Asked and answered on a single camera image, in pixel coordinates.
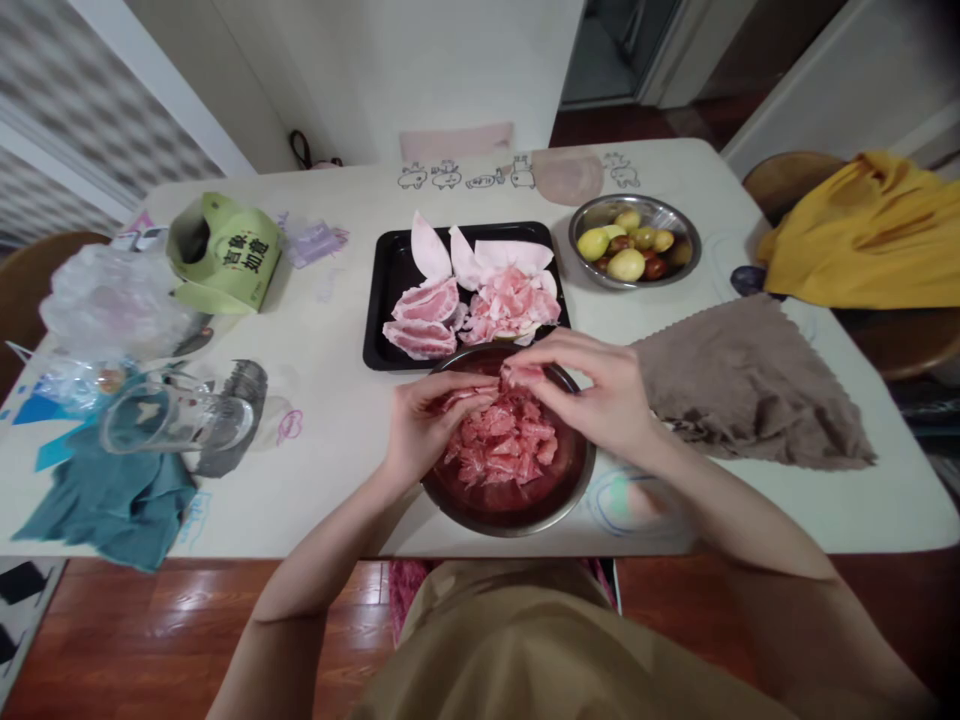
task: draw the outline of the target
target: brown cloth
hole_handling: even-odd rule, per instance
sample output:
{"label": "brown cloth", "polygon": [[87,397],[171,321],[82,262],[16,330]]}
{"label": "brown cloth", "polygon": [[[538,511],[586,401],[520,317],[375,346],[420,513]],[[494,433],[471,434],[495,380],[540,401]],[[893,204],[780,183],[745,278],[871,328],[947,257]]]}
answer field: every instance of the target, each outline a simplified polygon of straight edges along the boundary
{"label": "brown cloth", "polygon": [[704,310],[632,347],[650,407],[707,455],[815,470],[876,459],[860,409],[769,295]]}

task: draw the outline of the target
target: dining table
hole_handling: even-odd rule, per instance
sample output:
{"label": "dining table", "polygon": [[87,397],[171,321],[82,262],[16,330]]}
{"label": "dining table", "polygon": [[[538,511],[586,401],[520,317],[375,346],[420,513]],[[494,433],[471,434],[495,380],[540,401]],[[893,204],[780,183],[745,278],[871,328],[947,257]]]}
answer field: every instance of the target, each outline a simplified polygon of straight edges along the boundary
{"label": "dining table", "polygon": [[[208,179],[151,190],[125,229],[165,228],[204,192],[215,191],[263,210],[288,231],[323,221],[348,238],[336,253],[306,267],[295,268],[281,257],[258,313],[215,316],[209,341],[179,358],[186,361],[185,372],[218,383],[237,360],[252,360],[266,373],[267,391],[263,421],[239,465],[222,477],[195,478],[198,492],[169,555],[284,557],[381,462],[393,389],[427,371],[375,371],[365,365],[371,277],[378,238],[409,229],[415,211],[434,227],[542,223],[552,235],[571,327],[608,343],[632,343],[739,297],[730,274],[751,264],[758,239],[770,228],[714,148],[696,139],[673,139],[579,150],[600,160],[598,194],[654,197],[693,223],[703,244],[693,272],[649,289],[598,285],[569,239],[576,207],[541,192],[534,153],[454,158],[436,167],[394,163]],[[876,462],[843,471],[752,459],[717,462],[776,503],[828,553],[912,552],[955,544],[957,511],[878,373],[829,309],[794,298],[781,309],[859,408]],[[41,353],[52,343],[48,336]],[[53,482],[53,467],[40,467],[38,453],[80,423],[70,417],[14,422],[34,392],[35,365],[26,365],[0,409],[0,554],[91,555],[86,545],[10,540]],[[587,384],[574,377],[581,387]],[[188,468],[195,466],[194,455],[183,454]],[[666,508],[651,515],[637,488],[662,493]],[[541,532],[510,539],[479,534],[441,513],[415,488],[384,519],[365,555],[686,553],[696,534],[679,501],[670,498],[657,478],[601,450],[580,502]]]}

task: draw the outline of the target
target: fruit bowl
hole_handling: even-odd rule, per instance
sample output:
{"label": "fruit bowl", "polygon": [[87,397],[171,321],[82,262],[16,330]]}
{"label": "fruit bowl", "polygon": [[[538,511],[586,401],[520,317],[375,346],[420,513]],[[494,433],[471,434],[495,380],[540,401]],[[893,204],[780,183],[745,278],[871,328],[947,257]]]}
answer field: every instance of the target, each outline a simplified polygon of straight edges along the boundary
{"label": "fruit bowl", "polygon": [[[658,280],[644,280],[643,278],[636,282],[617,280],[594,267],[593,263],[584,258],[577,248],[577,241],[587,230],[610,226],[618,215],[628,210],[635,210],[640,213],[642,225],[658,230],[669,230],[673,233],[673,245],[660,255],[666,262],[667,271]],[[700,262],[700,255],[703,252],[700,235],[687,216],[676,208],[646,195],[604,195],[591,200],[573,214],[573,219],[570,221],[569,237],[573,252],[577,256],[577,260],[586,269],[590,279],[598,285],[612,290],[633,290],[635,288],[657,288],[672,285],[693,272]]]}
{"label": "fruit bowl", "polygon": [[[457,370],[499,376],[503,361],[519,350],[504,342],[472,345],[441,361],[432,372]],[[568,392],[579,390],[558,365],[543,370],[555,385]],[[550,527],[576,506],[593,476],[596,447],[549,408],[544,406],[542,410],[556,427],[559,442],[544,476],[523,486],[508,482],[467,487],[457,479],[458,464],[445,465],[441,459],[421,483],[447,517],[484,535],[513,538]]]}

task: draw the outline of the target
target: drinking glass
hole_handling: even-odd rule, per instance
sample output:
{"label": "drinking glass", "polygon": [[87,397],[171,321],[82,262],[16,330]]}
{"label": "drinking glass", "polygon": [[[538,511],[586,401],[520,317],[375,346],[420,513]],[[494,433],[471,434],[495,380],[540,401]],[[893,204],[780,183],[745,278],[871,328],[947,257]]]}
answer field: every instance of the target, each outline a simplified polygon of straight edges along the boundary
{"label": "drinking glass", "polygon": [[124,392],[107,410],[100,443],[117,455],[152,450],[226,450],[253,426],[246,400],[143,382]]}

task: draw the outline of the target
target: person's left hand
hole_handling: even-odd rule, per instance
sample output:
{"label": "person's left hand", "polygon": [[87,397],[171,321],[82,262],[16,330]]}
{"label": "person's left hand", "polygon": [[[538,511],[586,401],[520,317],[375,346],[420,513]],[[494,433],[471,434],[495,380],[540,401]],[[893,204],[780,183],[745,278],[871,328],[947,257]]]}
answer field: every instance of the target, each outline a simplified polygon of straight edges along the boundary
{"label": "person's left hand", "polygon": [[460,421],[494,401],[490,395],[474,395],[441,413],[435,410],[437,398],[451,390],[494,387],[499,382],[489,375],[448,371],[395,388],[390,441],[381,465],[391,489],[403,493],[419,482],[440,458]]}

